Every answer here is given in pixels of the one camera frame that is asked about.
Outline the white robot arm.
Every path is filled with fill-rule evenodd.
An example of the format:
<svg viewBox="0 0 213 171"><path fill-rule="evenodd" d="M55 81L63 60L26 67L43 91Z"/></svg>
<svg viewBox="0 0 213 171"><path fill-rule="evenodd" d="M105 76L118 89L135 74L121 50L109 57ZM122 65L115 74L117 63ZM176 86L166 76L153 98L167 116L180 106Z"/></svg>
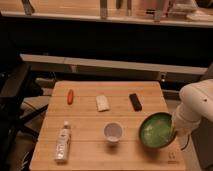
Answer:
<svg viewBox="0 0 213 171"><path fill-rule="evenodd" d="M188 84L179 91L181 103L172 116L172 127L178 132L198 128L201 118L213 122L213 79Z"/></svg>

